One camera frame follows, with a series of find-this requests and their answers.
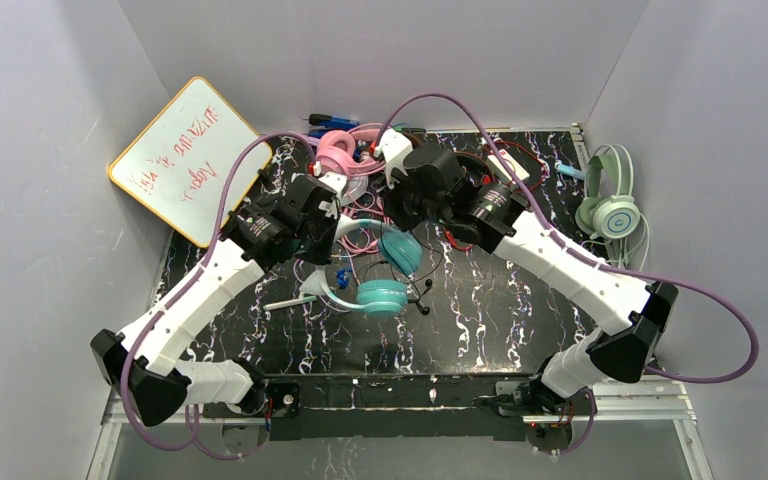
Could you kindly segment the teal white cat-ear headphones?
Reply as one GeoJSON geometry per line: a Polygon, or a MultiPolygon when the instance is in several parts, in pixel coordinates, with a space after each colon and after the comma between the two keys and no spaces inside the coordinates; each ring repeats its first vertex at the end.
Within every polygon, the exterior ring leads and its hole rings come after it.
{"type": "Polygon", "coordinates": [[[381,220],[343,216],[337,223],[335,238],[342,239],[355,230],[371,229],[379,233],[378,249],[381,259],[362,267],[355,276],[359,280],[353,301],[342,299],[329,285],[326,271],[316,268],[301,284],[300,293],[317,296],[333,302],[350,312],[370,316],[396,316],[409,304],[414,304],[421,313],[428,309],[422,305],[420,294],[412,298],[409,287],[413,275],[421,266],[423,247],[410,233],[406,233],[381,220]]]}

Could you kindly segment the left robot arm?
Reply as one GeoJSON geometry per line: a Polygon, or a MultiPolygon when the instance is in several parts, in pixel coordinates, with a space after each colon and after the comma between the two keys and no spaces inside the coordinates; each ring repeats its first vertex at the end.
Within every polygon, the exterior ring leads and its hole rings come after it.
{"type": "Polygon", "coordinates": [[[346,176],[302,174],[282,195],[241,204],[214,246],[145,314],[121,330],[100,330],[90,349],[129,418],[159,425],[184,406],[258,407],[262,378],[246,361],[184,361],[198,334],[243,290],[296,256],[323,264],[331,255],[346,176]]]}

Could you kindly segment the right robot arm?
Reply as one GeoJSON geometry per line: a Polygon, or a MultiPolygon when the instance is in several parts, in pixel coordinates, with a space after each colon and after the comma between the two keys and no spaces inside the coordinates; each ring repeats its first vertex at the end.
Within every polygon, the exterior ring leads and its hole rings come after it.
{"type": "Polygon", "coordinates": [[[499,181],[470,179],[455,152],[439,144],[378,145],[374,155],[385,165],[385,212],[399,229],[436,223],[457,240],[527,270],[595,322],[590,335],[548,357],[500,407],[550,412],[597,382],[641,379],[676,287],[608,272],[600,258],[544,227],[524,194],[499,181]]]}

